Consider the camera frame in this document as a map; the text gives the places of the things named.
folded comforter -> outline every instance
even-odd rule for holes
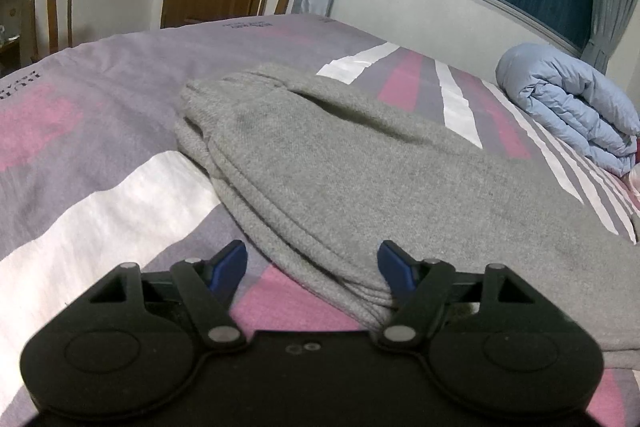
[[[638,113],[587,63],[549,45],[520,44],[502,56],[495,77],[511,102],[578,153],[616,176],[634,166]]]
[[[391,239],[461,271],[507,264],[594,335],[609,367],[640,369],[638,250],[547,170],[282,66],[194,80],[182,99],[180,149],[246,235],[361,324],[390,314],[376,251]]]

light blue comforter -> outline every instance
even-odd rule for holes
[[[508,50],[495,69],[511,102],[616,176],[635,163],[640,120],[626,94],[587,63],[545,44]]]

folded gray garment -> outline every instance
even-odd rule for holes
[[[177,136],[283,272],[369,328],[392,305],[391,239],[460,271],[504,263],[640,369],[640,254],[524,160],[322,76],[267,65],[190,82]]]

bed sheet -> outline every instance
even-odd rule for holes
[[[493,84],[334,20],[243,18],[82,44],[0,80],[1,427],[34,414],[17,366],[25,341],[113,266],[163,270],[246,241],[206,176],[176,152],[173,126],[189,78],[261,62],[337,78],[489,153],[536,162],[611,233],[636,241],[638,201],[622,182]],[[245,331],[359,327],[248,249],[232,306]],[[607,369],[590,412],[608,427],[635,426],[639,381]]]

purple bed sheet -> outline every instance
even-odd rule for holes
[[[333,76],[489,153],[538,162],[635,242],[638,202],[624,185],[495,86],[334,20],[254,17],[82,44],[0,79],[0,427],[34,414],[18,370],[25,341],[113,266],[163,270],[246,241],[206,176],[176,152],[173,126],[188,79],[261,62]],[[232,306],[245,331],[359,327],[248,249]],[[590,412],[607,427],[637,425],[639,382],[637,371],[607,369]]]

